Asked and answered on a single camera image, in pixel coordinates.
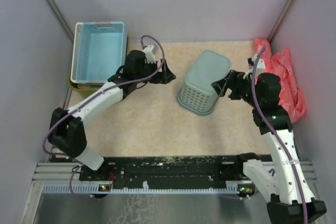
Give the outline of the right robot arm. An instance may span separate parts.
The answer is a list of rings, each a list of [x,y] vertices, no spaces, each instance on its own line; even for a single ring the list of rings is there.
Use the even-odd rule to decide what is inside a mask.
[[[280,78],[262,73],[230,70],[226,77],[211,84],[223,97],[244,100],[253,107],[253,119],[271,153],[275,175],[264,167],[255,153],[236,157],[235,175],[250,179],[267,203],[271,223],[313,223],[327,212],[324,201],[317,200],[304,177],[293,139],[293,127],[287,111],[279,105]]]

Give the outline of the light blue perforated bin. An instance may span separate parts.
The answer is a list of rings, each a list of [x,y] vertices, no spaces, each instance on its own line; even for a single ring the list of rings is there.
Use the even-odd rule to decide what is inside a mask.
[[[123,22],[78,22],[75,26],[70,80],[101,84],[124,64],[128,33]]]

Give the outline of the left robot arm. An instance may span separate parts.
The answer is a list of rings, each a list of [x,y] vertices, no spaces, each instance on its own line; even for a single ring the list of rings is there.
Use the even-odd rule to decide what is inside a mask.
[[[93,177],[106,179],[109,167],[104,164],[104,157],[89,146],[86,125],[125,99],[139,83],[168,84],[175,78],[164,58],[157,62],[149,49],[132,50],[126,56],[124,65],[98,91],[69,109],[54,110],[46,139],[62,154],[90,168]]]

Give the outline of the pale green perforated basket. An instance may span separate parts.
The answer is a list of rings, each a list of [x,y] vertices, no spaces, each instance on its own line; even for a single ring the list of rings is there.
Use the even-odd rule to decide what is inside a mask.
[[[212,83],[223,79],[231,61],[214,51],[204,50],[186,75],[177,94],[181,107],[197,115],[208,115],[215,109],[219,95]]]

